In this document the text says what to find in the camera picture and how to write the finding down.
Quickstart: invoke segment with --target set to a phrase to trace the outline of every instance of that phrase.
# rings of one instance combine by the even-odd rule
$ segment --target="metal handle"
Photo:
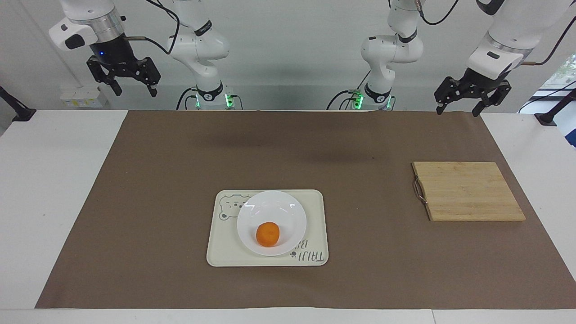
[[[428,205],[428,202],[424,198],[424,193],[422,191],[422,188],[420,188],[420,183],[418,182],[418,175],[416,176],[416,179],[414,180],[413,185],[414,185],[414,192],[416,193],[416,196],[420,199],[420,201],[422,201],[422,203],[424,205]]]

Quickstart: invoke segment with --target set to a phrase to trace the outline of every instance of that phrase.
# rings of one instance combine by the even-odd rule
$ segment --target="brown paper mat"
[[[526,221],[430,222],[413,161],[495,161]],[[223,189],[320,190],[328,263],[210,267]],[[576,308],[576,283],[470,114],[130,111],[36,305],[292,306]]]

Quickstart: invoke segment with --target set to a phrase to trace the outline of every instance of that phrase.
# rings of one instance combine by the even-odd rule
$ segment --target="orange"
[[[256,240],[263,247],[272,247],[278,243],[280,228],[271,221],[261,224],[256,230]]]

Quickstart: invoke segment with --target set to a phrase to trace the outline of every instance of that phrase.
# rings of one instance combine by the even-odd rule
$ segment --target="white wall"
[[[428,1],[429,20],[437,20],[453,0]],[[143,0],[115,0],[126,15],[128,35],[146,35],[164,44],[174,23]],[[386,23],[386,0],[206,0],[214,26],[232,45],[230,56],[217,61],[222,78],[242,96],[247,109],[324,109],[339,90],[356,87],[368,70],[360,56],[365,37],[392,34]],[[530,59],[542,60],[576,13],[569,10],[546,35]],[[0,84],[29,106],[61,109],[59,88],[93,84],[86,67],[89,48],[55,51],[48,29],[63,17],[57,0],[0,1]],[[397,110],[433,110],[433,93],[446,76],[460,78],[465,61],[490,26],[473,0],[461,1],[441,25],[420,25],[423,58],[395,65],[393,94]],[[566,37],[550,63],[521,67],[511,73],[513,91],[490,111],[514,112],[576,48],[576,31]],[[106,87],[112,109],[174,109],[178,95],[194,84],[183,66],[148,43],[134,42],[138,58],[151,56],[162,80],[151,99],[136,81],[122,79],[124,93],[115,97]],[[470,111],[476,101],[464,100],[449,110]],[[0,106],[5,114],[7,107]],[[6,125],[6,118],[0,125]]]

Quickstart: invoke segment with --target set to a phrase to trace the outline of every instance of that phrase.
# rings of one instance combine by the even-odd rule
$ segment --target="black cable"
[[[330,100],[330,103],[328,104],[328,106],[326,107],[326,110],[330,110],[330,106],[332,105],[332,103],[336,100],[336,98],[338,98],[339,96],[348,93],[348,90],[343,90],[340,91],[336,94],[336,96],[334,96],[334,98],[332,98],[332,100]]]
[[[396,97],[394,97],[394,96],[392,96],[392,97],[390,97],[390,99],[388,99],[388,104],[390,104],[392,99],[394,99],[394,103],[392,104],[392,109],[390,109],[390,111],[394,111],[394,106],[396,105]]]
[[[244,110],[244,104],[242,103],[242,98],[239,95],[231,95],[230,98],[238,98],[240,100],[240,108]]]
[[[145,36],[131,36],[131,37],[126,37],[126,40],[145,40],[147,42],[151,42],[152,44],[158,46],[164,53],[166,53],[166,55],[170,55],[172,53],[172,50],[174,49],[174,45],[176,44],[176,38],[178,38],[178,33],[180,32],[180,18],[178,17],[178,15],[173,12],[172,10],[166,8],[165,6],[162,5],[162,3],[160,3],[160,1],[158,1],[158,3],[152,1],[152,0],[145,0],[146,2],[154,5],[155,7],[158,7],[164,11],[166,11],[166,13],[170,16],[170,15],[174,15],[174,17],[176,17],[176,31],[174,32],[174,36],[172,39],[172,45],[170,45],[170,49],[166,50],[165,48],[163,48],[160,44],[158,44],[157,42],[155,42],[152,39],[149,39],[148,37]]]
[[[342,110],[342,106],[344,105],[345,102],[348,102],[348,103],[350,104],[350,102],[351,102],[352,100],[353,100],[353,99],[351,99],[351,98],[347,98],[347,99],[342,100],[342,102],[340,103],[340,107],[338,107],[338,110]]]
[[[161,5],[163,8],[166,8],[162,2],[160,2],[160,0],[156,0],[156,2],[158,2],[159,5]],[[172,18],[173,21],[176,21],[176,17],[173,16],[171,13],[168,13],[168,15],[170,16],[170,18]]]
[[[186,109],[186,110],[188,110],[188,99],[190,99],[190,98],[196,99],[196,96],[192,95],[192,96],[188,96],[188,97],[186,97],[186,99],[184,99],[184,109]]]
[[[576,16],[574,18],[572,18],[572,21],[570,21],[570,23],[568,24],[568,26],[566,27],[566,29],[564,29],[564,32],[562,33],[562,36],[560,36],[560,38],[558,39],[558,41],[556,42],[556,45],[554,45],[554,48],[552,49],[552,51],[550,52],[550,54],[548,55],[548,57],[543,60],[542,62],[539,63],[534,63],[534,64],[530,64],[533,66],[540,66],[540,65],[544,65],[546,63],[548,63],[548,61],[552,58],[552,56],[554,55],[554,53],[556,52],[556,50],[558,49],[558,46],[560,46],[560,43],[562,42],[562,40],[564,39],[564,36],[566,36],[566,33],[568,32],[568,30],[570,30],[570,27],[572,27],[572,25],[574,24],[574,21],[576,21]]]
[[[453,4],[452,7],[450,8],[450,10],[448,10],[448,12],[447,12],[446,15],[444,16],[444,18],[438,20],[437,22],[429,22],[426,18],[424,18],[424,10],[420,10],[420,11],[418,11],[418,12],[420,13],[420,17],[422,17],[422,20],[423,20],[425,23],[427,23],[427,24],[429,24],[429,25],[431,25],[431,26],[435,26],[435,25],[441,24],[442,22],[444,22],[444,21],[446,20],[446,18],[448,18],[448,16],[452,13],[452,10],[454,10],[454,8],[456,7],[456,5],[458,4],[458,1],[460,1],[460,0],[454,1],[454,4]]]
[[[180,109],[180,104],[182,103],[182,99],[184,99],[184,96],[186,95],[186,93],[190,92],[190,91],[195,91],[196,89],[194,88],[188,88],[186,90],[184,90],[184,92],[182,92],[182,95],[180,95],[180,98],[178,99],[178,104],[176,105],[176,110]]]
[[[549,94],[547,94],[547,95],[545,95],[545,96],[543,96],[543,97],[536,98],[536,99],[534,99],[534,100],[532,100],[532,101],[530,101],[530,102],[525,103],[524,106],[522,106],[522,107],[520,108],[520,110],[518,110],[517,114],[519,114],[519,113],[522,111],[522,109],[524,109],[524,107],[528,106],[529,104],[533,103],[534,101],[538,101],[538,100],[542,100],[542,99],[544,99],[544,98],[548,98],[548,97],[552,96],[552,95],[555,94],[555,93],[558,93],[558,92],[560,92],[560,91],[562,91],[562,90],[566,90],[566,88],[568,88],[569,86],[571,86],[572,84],[575,84],[575,83],[576,83],[576,81],[572,81],[572,83],[566,85],[566,86],[565,86],[564,88],[562,88],[562,89],[558,89],[558,90],[556,90],[556,91],[554,91],[554,92],[552,92],[552,93],[549,93]]]
[[[360,89],[360,87],[362,86],[364,81],[366,81],[366,78],[368,78],[369,75],[370,75],[370,71],[368,71],[368,73],[366,73],[366,75],[364,76],[364,79],[362,79],[362,81],[360,81],[360,84],[356,87],[356,90]],[[350,105],[350,101],[348,101],[348,103],[346,104],[346,109],[344,109],[344,110],[348,110],[349,105]]]

